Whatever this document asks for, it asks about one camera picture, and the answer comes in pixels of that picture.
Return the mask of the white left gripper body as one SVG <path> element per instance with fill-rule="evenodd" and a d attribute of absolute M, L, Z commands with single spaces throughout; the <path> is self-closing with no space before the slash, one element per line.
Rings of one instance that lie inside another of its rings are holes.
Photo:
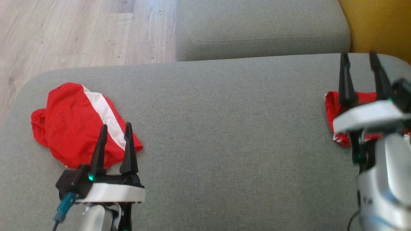
<path fill-rule="evenodd" d="M 79 230 L 132 231 L 132 206 L 144 202 L 141 185 L 93 183 L 87 195 L 76 200 L 86 206 Z"/>

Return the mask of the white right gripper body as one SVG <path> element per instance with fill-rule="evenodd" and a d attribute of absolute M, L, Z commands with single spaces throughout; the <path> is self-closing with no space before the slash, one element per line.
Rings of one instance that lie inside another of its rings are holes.
<path fill-rule="evenodd" d="M 392 101 L 378 100 L 354 107 L 333 120 L 335 133 L 346 133 L 351 143 L 351 160 L 358 165 L 360 172 L 368 169 L 371 157 L 367 151 L 368 133 L 380 133 L 381 141 L 400 151 L 408 151 L 408 145 L 402 134 L 402 123 L 407 115 Z"/>

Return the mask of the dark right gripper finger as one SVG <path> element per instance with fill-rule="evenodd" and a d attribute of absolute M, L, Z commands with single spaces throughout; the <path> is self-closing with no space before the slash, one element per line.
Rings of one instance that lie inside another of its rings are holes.
<path fill-rule="evenodd" d="M 379 60 L 377 53 L 371 51 L 369 53 L 370 67 L 374 73 L 376 99 L 391 100 L 392 88 L 389 78 Z"/>
<path fill-rule="evenodd" d="M 351 109 L 358 103 L 358 95 L 356 94 L 350 74 L 350 62 L 348 54 L 340 56 L 340 71 L 339 71 L 339 88 L 338 101 L 345 109 Z"/>

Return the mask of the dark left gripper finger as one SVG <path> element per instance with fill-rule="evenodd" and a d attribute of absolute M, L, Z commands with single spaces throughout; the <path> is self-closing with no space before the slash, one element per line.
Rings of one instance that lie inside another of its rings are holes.
<path fill-rule="evenodd" d="M 101 176 L 107 173 L 104 167 L 104 159 L 105 159 L 105 146 L 107 143 L 107 136 L 108 136 L 108 127 L 104 124 L 101 127 L 101 131 L 99 137 L 97 139 L 97 143 L 94 148 L 94 152 L 91 159 L 91 170 L 90 176 Z"/>
<path fill-rule="evenodd" d="M 136 175 L 138 174 L 138 163 L 135 151 L 135 142 L 133 138 L 132 125 L 129 122 L 125 123 L 125 150 L 122 165 L 119 172 L 122 175 Z"/>

